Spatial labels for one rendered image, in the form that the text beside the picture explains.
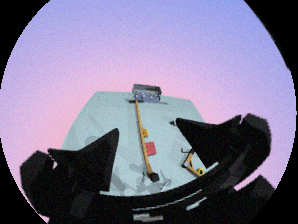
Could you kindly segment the red rectangular block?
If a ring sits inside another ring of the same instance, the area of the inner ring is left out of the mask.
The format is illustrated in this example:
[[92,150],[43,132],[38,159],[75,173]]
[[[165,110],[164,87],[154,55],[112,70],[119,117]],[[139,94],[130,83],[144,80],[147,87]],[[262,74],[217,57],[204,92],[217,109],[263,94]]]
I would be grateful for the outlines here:
[[154,149],[154,143],[145,143],[146,145],[146,152],[148,152],[149,155],[154,155],[156,152],[156,149]]

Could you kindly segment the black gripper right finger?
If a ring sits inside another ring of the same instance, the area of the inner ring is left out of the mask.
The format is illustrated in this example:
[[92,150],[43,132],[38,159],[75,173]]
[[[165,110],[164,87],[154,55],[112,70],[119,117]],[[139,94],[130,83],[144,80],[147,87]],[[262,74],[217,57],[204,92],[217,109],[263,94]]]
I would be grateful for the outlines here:
[[176,125],[184,135],[186,141],[189,141],[190,147],[200,157],[201,163],[208,169],[216,164],[218,152],[221,152],[222,145],[225,145],[229,131],[241,123],[241,115],[233,116],[233,119],[225,123],[198,123],[198,121],[189,119],[177,119]]

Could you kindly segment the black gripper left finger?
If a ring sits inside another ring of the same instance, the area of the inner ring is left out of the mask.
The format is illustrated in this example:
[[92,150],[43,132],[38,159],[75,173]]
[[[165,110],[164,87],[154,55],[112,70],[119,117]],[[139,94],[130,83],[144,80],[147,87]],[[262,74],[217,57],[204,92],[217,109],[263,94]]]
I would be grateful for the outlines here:
[[47,149],[47,152],[57,164],[74,168],[74,171],[80,173],[84,179],[97,185],[100,192],[101,190],[109,192],[118,137],[120,137],[120,131],[114,128],[113,131],[109,131],[100,139],[85,145],[78,151],[71,151],[71,149],[65,151],[65,149],[52,149],[51,147]]

